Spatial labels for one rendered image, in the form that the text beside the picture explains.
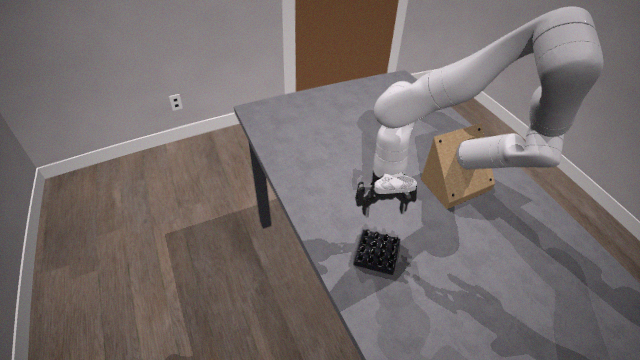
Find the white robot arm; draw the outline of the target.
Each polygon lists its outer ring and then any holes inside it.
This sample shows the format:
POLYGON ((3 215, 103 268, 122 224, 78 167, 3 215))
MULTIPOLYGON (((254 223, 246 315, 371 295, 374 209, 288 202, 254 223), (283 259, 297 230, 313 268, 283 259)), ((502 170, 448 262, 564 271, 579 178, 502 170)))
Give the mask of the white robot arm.
POLYGON ((375 182, 375 192, 416 189, 417 181, 405 176, 415 121, 474 98, 510 64, 531 53, 542 87, 535 90, 530 101, 526 141, 514 133, 466 140, 457 148, 457 160, 464 169, 559 165, 564 133, 572 127, 604 63, 590 13, 573 6, 545 13, 413 84, 392 84, 374 106, 375 118, 382 124, 373 165, 380 178, 375 182))

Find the black knob box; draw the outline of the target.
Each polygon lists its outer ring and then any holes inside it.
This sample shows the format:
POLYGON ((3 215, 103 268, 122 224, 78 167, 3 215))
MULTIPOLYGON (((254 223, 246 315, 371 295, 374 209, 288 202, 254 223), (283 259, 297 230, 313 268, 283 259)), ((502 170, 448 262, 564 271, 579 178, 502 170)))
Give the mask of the black knob box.
POLYGON ((353 265, 393 275, 399 244, 398 237, 363 230, 353 265))

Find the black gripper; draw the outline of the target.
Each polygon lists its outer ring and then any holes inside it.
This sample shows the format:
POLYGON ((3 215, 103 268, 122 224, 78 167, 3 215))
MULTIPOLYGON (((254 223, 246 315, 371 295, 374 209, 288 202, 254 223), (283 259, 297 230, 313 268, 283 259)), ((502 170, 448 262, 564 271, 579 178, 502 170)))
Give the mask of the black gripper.
POLYGON ((375 182, 377 180, 379 180, 379 179, 380 178, 377 177, 375 175, 374 171, 373 171, 372 182, 371 182, 370 185, 364 184, 363 182, 359 182, 358 183, 358 188, 357 188, 356 197, 355 197, 356 205, 358 207, 362 206, 362 212, 363 212, 363 215, 365 215, 365 217, 368 217, 368 215, 369 215, 369 206, 372 203, 373 204, 376 203, 379 199, 386 200, 386 199, 393 199, 393 198, 396 197, 399 201, 402 201, 402 202, 400 202, 400 212, 401 212, 401 214, 404 214, 404 212, 406 212, 409 202, 411 202, 411 201, 415 202, 416 201, 417 186, 416 186, 416 189, 414 191, 411 191, 412 193, 409 192, 408 195, 406 195, 404 192, 403 193, 391 193, 391 194, 378 194, 378 193, 376 193, 375 190, 374 190, 374 186, 375 186, 375 182), (364 197, 364 194, 366 194, 368 190, 370 190, 370 191, 364 197), (374 197, 374 195, 375 195, 375 197, 374 197))

